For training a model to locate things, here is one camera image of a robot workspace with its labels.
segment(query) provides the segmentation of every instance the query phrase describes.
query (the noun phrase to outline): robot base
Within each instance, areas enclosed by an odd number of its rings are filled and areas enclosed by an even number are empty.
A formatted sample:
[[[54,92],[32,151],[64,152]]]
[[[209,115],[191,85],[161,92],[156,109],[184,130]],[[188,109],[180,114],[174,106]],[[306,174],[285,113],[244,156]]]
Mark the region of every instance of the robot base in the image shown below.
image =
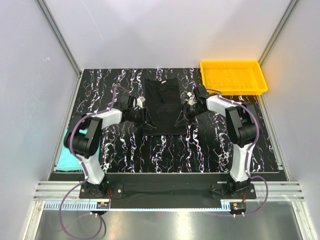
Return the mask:
[[[211,184],[211,192],[212,198],[214,200],[222,200],[222,199],[244,199],[244,193],[246,199],[257,199],[255,186],[250,183],[249,187],[239,191],[230,191],[228,183],[212,183]]]
[[[80,199],[121,199],[123,195],[124,185],[122,183],[109,183],[106,179],[100,184],[84,183],[81,186]]]

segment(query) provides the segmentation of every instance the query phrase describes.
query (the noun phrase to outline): white wall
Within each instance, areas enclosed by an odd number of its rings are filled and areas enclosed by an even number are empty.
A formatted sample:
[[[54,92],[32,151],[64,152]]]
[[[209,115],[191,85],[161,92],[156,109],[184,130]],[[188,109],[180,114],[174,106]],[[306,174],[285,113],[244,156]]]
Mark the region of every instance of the white wall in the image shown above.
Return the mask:
[[[265,93],[289,175],[320,236],[320,1],[300,1],[264,62]]]
[[[259,59],[290,0],[46,0],[80,68]]]
[[[19,240],[76,75],[35,0],[0,2],[0,238]]]

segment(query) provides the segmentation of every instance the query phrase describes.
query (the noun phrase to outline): purple cable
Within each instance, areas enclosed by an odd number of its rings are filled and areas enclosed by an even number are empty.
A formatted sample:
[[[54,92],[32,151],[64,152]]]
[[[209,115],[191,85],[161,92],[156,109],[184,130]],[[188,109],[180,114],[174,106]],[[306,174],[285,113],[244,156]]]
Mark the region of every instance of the purple cable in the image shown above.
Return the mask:
[[[218,93],[218,98],[221,99],[222,101],[226,102],[226,103],[229,103],[229,104],[235,104],[237,105],[238,107],[242,108],[243,110],[245,110],[249,115],[250,117],[253,119],[253,122],[254,122],[254,125],[255,125],[255,129],[256,129],[256,135],[255,135],[255,139],[253,141],[253,143],[249,146],[248,148],[248,151],[253,148],[256,143],[258,142],[258,139],[259,139],[259,126],[258,126],[258,122],[257,122],[257,119],[255,118],[255,116],[253,115],[253,113],[248,109],[246,108],[245,106],[243,106],[241,103],[238,103],[238,102],[235,102],[235,101],[232,101],[232,100],[229,100],[229,99],[226,99],[224,98],[222,95],[222,92],[220,91],[217,91],[217,90],[214,90],[214,89],[207,89],[209,91],[214,91],[214,92],[217,92]],[[264,182],[265,184],[265,198],[264,198],[264,201],[262,203],[262,205],[255,211],[253,212],[250,212],[250,213],[247,213],[246,216],[252,216],[256,213],[258,213],[266,204],[267,200],[268,200],[268,196],[269,196],[269,188],[268,188],[268,183],[267,181],[262,177],[262,176],[250,176],[249,174],[249,170],[247,168],[247,165],[248,165],[248,161],[249,161],[249,152],[246,152],[246,155],[245,155],[245,162],[244,162],[244,170],[245,170],[245,173],[246,175],[248,176],[248,178],[250,178],[251,180],[252,179],[260,179]],[[220,215],[220,214],[213,214],[213,215],[217,215],[217,216],[220,216],[220,217],[233,217],[232,215]]]
[[[78,216],[76,219],[72,220],[70,223],[68,223],[67,225],[64,225],[64,227],[67,229],[68,227],[70,227],[72,224],[76,223],[79,219],[82,219],[88,215],[91,215],[90,212],[88,213],[85,213],[85,214],[82,214],[80,216]],[[59,233],[61,232],[63,229],[54,229],[51,225],[50,225],[50,220],[49,220],[49,223],[48,223],[48,226],[50,228],[50,230],[53,232],[53,233]]]
[[[73,238],[75,240],[93,240],[94,238],[96,238],[96,236],[98,236],[98,234],[100,233],[101,229],[102,229],[102,224],[104,222],[104,219],[100,216],[100,215],[97,215],[99,217],[99,220],[100,220],[100,227],[98,229],[98,231],[96,232],[95,235],[93,235],[92,237],[89,237],[89,238],[79,238],[79,237],[76,237],[76,236],[73,236],[72,234],[70,234],[66,227],[64,226],[64,223],[62,221],[62,206],[63,206],[63,203],[65,202],[65,200],[67,199],[68,195],[74,190],[76,189],[77,187],[81,186],[82,184],[86,183],[88,178],[89,178],[89,173],[88,173],[88,170],[87,170],[87,167],[86,165],[84,164],[84,162],[82,161],[82,159],[80,157],[78,157],[74,151],[74,147],[73,147],[73,141],[74,141],[74,137],[75,137],[75,134],[76,134],[76,131],[77,129],[79,128],[80,124],[86,120],[87,118],[91,117],[91,116],[94,116],[94,115],[98,115],[98,114],[104,114],[108,111],[110,111],[114,104],[115,104],[115,100],[116,100],[116,91],[117,91],[117,88],[120,88],[122,89],[124,92],[126,92],[127,94],[130,94],[130,92],[128,90],[126,90],[124,87],[120,86],[120,85],[116,85],[114,88],[113,88],[113,95],[112,95],[112,101],[111,101],[111,105],[110,107],[107,107],[107,109],[105,110],[102,110],[102,111],[98,111],[98,112],[92,112],[92,113],[89,113],[87,115],[85,115],[83,118],[81,118],[77,123],[76,125],[74,126],[74,129],[72,130],[72,133],[71,133],[71,136],[70,136],[70,143],[69,143],[69,150],[70,152],[72,153],[72,155],[74,155],[80,162],[82,168],[83,168],[83,172],[84,172],[84,181],[78,183],[77,185],[75,185],[73,188],[71,188],[67,193],[66,195],[63,197],[62,201],[61,201],[61,204],[60,204],[60,207],[59,207],[59,221],[60,221],[60,225],[62,227],[62,230],[64,231],[64,233],[66,235],[68,235],[70,238]]]

